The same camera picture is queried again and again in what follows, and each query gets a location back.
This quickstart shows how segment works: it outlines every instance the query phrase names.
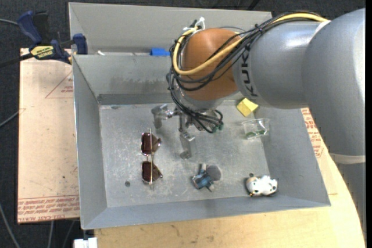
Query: gray bin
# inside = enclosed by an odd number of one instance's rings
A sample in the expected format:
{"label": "gray bin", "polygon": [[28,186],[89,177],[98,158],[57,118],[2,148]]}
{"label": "gray bin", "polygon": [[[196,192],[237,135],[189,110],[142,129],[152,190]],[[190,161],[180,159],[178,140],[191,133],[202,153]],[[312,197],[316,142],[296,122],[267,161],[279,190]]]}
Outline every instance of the gray bin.
{"label": "gray bin", "polygon": [[[196,154],[190,159],[181,159],[179,154],[183,149],[178,119],[168,119],[162,128],[156,130],[151,113],[151,108],[159,104],[168,103],[170,108],[174,107],[165,77],[170,59],[129,55],[131,46],[133,52],[146,52],[153,37],[130,34],[124,37],[131,24],[115,19],[120,15],[134,18],[138,22],[138,31],[142,32],[145,28],[155,30],[157,26],[159,43],[156,46],[169,47],[182,27],[200,15],[205,17],[209,27],[222,26],[218,18],[221,15],[229,18],[223,20],[224,25],[234,24],[246,29],[266,20],[269,15],[263,12],[143,7],[151,17],[142,16],[140,22],[140,16],[134,17],[136,12],[142,11],[140,8],[70,4],[70,15],[74,16],[71,18],[71,34],[85,34],[90,48],[89,55],[73,57],[82,228],[329,206],[300,110],[260,107],[255,116],[270,119],[270,134],[249,141],[244,138],[241,127],[241,122],[247,118],[235,107],[242,98],[238,94],[219,108],[224,113],[224,130],[210,135],[191,128],[190,133],[196,136]],[[100,15],[97,19],[100,24],[96,27],[100,30],[89,22],[97,14]],[[164,19],[175,22],[172,28],[160,26]],[[104,45],[96,35],[104,36],[110,26],[113,31],[123,33],[115,40],[106,40]],[[111,54],[95,55],[100,49],[108,49]],[[164,177],[156,181],[153,188],[144,184],[141,177],[141,163],[146,159],[141,154],[141,134],[150,128],[163,140],[155,153],[154,163]],[[197,190],[191,183],[200,163],[217,164],[222,170],[222,179],[215,183],[213,192],[205,188]],[[277,193],[270,197],[250,197],[245,180],[251,172],[275,178],[278,181]]]}

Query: blue object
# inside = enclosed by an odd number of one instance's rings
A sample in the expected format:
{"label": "blue object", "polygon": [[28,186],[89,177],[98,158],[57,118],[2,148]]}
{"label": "blue object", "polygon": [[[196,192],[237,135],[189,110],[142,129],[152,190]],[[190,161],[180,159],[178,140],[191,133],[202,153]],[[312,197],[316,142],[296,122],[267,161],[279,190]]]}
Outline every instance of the blue object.
{"label": "blue object", "polygon": [[152,48],[150,51],[151,56],[170,56],[170,52],[164,48]]}
{"label": "blue object", "polygon": [[17,24],[21,29],[22,33],[31,38],[34,45],[36,45],[41,43],[42,37],[39,31],[37,30],[36,26],[34,25],[33,16],[34,16],[33,11],[29,10],[26,13],[22,14],[17,19]]}
{"label": "blue object", "polygon": [[83,36],[81,33],[77,33],[74,35],[73,41],[76,44],[78,54],[88,54],[88,45],[85,36]]}
{"label": "blue object", "polygon": [[207,189],[211,191],[210,187],[213,184],[213,180],[205,170],[201,170],[198,175],[192,177],[192,181],[197,189],[207,187]]}

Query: sunglasses frame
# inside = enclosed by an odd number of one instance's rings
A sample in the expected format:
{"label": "sunglasses frame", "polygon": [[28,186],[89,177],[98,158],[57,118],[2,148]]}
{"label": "sunglasses frame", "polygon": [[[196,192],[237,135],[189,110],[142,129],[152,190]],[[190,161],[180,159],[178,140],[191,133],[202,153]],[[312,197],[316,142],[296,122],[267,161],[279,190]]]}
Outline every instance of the sunglasses frame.
{"label": "sunglasses frame", "polygon": [[[148,137],[149,140],[150,140],[150,150],[144,150],[146,149],[145,148],[145,137]],[[150,132],[143,132],[142,133],[142,136],[141,136],[141,153],[146,156],[146,161],[143,161],[142,164],[141,164],[141,168],[142,168],[142,181],[146,184],[153,184],[155,181],[157,181],[159,178],[163,178],[163,174],[160,172],[159,168],[154,164],[153,162],[153,156],[155,154],[155,152],[158,150],[158,148],[161,146],[162,144],[162,139],[161,138],[157,138],[154,136],[154,134],[152,134],[151,130]],[[145,178],[144,178],[144,164],[145,163],[150,163],[151,164],[151,174],[150,174],[150,181],[147,181]],[[156,179],[153,179],[153,172],[154,170],[156,170],[158,172],[158,177]]]}

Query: wire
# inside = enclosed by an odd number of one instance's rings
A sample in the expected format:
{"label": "wire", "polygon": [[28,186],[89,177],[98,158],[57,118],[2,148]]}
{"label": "wire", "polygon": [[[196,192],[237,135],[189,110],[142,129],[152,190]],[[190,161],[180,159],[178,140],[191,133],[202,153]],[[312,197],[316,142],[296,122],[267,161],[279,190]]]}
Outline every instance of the wire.
{"label": "wire", "polygon": [[[273,23],[278,22],[278,21],[283,21],[283,20],[297,19],[297,18],[310,19],[310,20],[314,20],[314,21],[318,21],[318,22],[328,21],[327,19],[325,19],[323,17],[316,16],[316,15],[311,14],[311,13],[289,13],[289,14],[287,14],[285,16],[281,16],[281,17],[273,20]],[[180,75],[183,75],[183,76],[189,76],[191,74],[195,74],[195,73],[197,73],[197,72],[205,69],[206,67],[208,67],[209,65],[211,65],[215,61],[217,61],[220,58],[222,58],[225,54],[230,53],[237,45],[239,45],[239,43],[242,42],[242,39],[233,42],[232,44],[230,44],[229,46],[227,46],[226,48],[224,48],[222,51],[220,51],[219,53],[217,53],[216,55],[214,55],[213,57],[211,57],[210,59],[208,59],[207,61],[205,61],[201,65],[195,67],[194,69],[191,69],[191,70],[181,70],[178,67],[178,63],[177,63],[178,51],[180,50],[180,45],[181,45],[182,40],[184,39],[185,35],[189,35],[189,34],[191,34],[191,32],[193,32],[193,31],[189,30],[189,31],[185,32],[177,40],[177,43],[176,43],[176,46],[175,46],[174,52],[173,52],[173,57],[172,57],[174,71],[177,74],[180,74]]]}
{"label": "wire", "polygon": [[74,224],[75,224],[75,221],[73,221],[71,223],[71,225],[70,225],[70,228],[69,228],[69,230],[68,230],[68,232],[66,234],[66,237],[65,237],[65,239],[63,241],[62,248],[65,248],[66,247],[67,241],[69,240],[69,236],[70,236],[70,233],[72,231],[72,227],[74,227]]}
{"label": "wire", "polygon": [[2,219],[4,221],[4,224],[6,226],[6,229],[8,230],[8,233],[9,233],[10,237],[13,240],[14,245],[16,245],[17,248],[20,248],[20,246],[19,246],[19,244],[18,244],[18,242],[16,240],[16,237],[14,236],[14,234],[12,232],[12,229],[10,228],[10,225],[9,225],[9,223],[8,223],[6,217],[5,217],[5,213],[4,213],[4,210],[2,209],[1,203],[0,203],[0,213],[1,213],[1,217],[2,217]]}
{"label": "wire", "polygon": [[6,19],[0,19],[0,22],[9,23],[9,24],[17,25],[18,26],[18,23],[17,22],[6,20]]}
{"label": "wire", "polygon": [[4,126],[6,123],[8,123],[11,119],[13,119],[14,117],[16,117],[17,115],[19,114],[19,111],[15,112],[14,114],[12,114],[8,119],[6,119],[5,121],[1,122],[0,123],[0,127]]}
{"label": "wire", "polygon": [[46,248],[51,248],[52,245],[52,236],[53,236],[54,221],[51,223],[51,230],[49,231],[48,245]]}

